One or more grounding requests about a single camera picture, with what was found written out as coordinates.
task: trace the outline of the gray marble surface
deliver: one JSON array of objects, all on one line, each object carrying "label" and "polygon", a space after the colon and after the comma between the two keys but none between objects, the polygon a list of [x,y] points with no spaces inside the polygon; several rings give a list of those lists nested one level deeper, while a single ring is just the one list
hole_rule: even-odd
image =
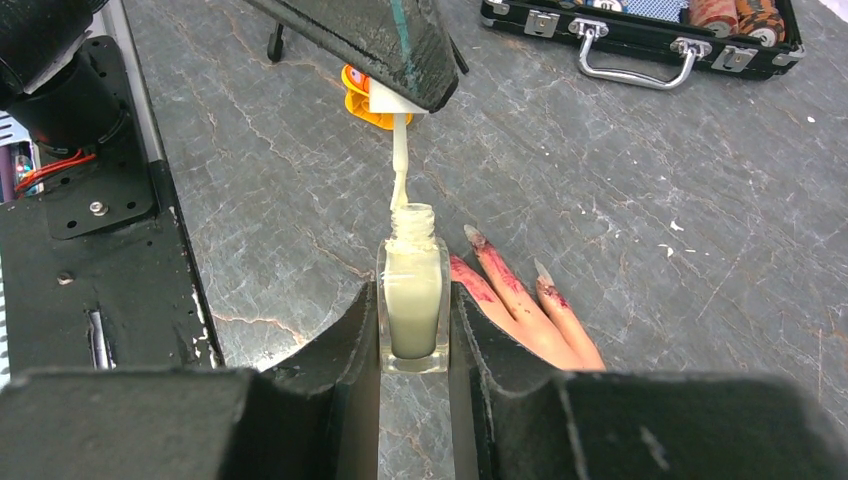
[{"label": "gray marble surface", "polygon": [[[270,366],[373,275],[391,135],[308,41],[271,65],[246,4],[125,2],[226,360]],[[848,431],[848,25],[797,0],[810,54],[788,75],[662,93],[441,3],[472,72],[411,127],[410,197],[449,247],[469,255],[470,223],[526,281],[548,265],[613,369],[779,372]],[[383,397],[381,478],[452,478],[446,378]]]}]

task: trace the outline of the orange object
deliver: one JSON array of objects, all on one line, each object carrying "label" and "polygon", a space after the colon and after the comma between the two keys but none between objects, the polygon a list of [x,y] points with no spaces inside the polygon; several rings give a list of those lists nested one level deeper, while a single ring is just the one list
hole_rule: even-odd
[{"label": "orange object", "polygon": [[[342,69],[342,82],[347,87],[345,107],[348,112],[384,130],[392,130],[394,127],[394,114],[372,113],[369,108],[368,90],[371,79],[368,75],[365,75],[350,65],[345,65]],[[406,115],[406,124],[409,125],[410,122],[412,122],[411,113]]]}]

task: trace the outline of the nail polish bottle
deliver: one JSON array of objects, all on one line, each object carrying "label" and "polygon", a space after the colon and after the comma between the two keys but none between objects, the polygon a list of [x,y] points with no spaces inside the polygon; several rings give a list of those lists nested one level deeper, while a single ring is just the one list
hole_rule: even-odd
[{"label": "nail polish bottle", "polygon": [[377,253],[377,315],[384,372],[448,369],[450,258],[435,235],[433,207],[392,212],[392,235]]}]

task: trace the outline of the poker chip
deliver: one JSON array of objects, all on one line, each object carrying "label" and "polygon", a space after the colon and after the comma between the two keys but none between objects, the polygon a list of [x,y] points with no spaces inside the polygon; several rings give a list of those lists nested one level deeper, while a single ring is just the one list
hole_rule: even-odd
[{"label": "poker chip", "polygon": [[739,33],[773,47],[786,36],[786,26],[773,0],[736,0]]},{"label": "poker chip", "polygon": [[715,32],[718,38],[737,32],[736,0],[691,0],[689,23]]}]

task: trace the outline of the case latch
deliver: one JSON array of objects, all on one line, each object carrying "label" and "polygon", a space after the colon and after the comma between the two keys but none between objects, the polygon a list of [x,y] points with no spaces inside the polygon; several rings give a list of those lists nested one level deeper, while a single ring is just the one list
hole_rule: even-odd
[{"label": "case latch", "polygon": [[524,33],[537,37],[551,38],[556,32],[559,23],[558,13],[545,13],[538,10],[530,10],[527,15],[527,23],[524,24]]},{"label": "case latch", "polygon": [[723,72],[741,72],[751,63],[757,50],[753,48],[740,48],[728,45],[718,54],[713,62],[713,70]]}]

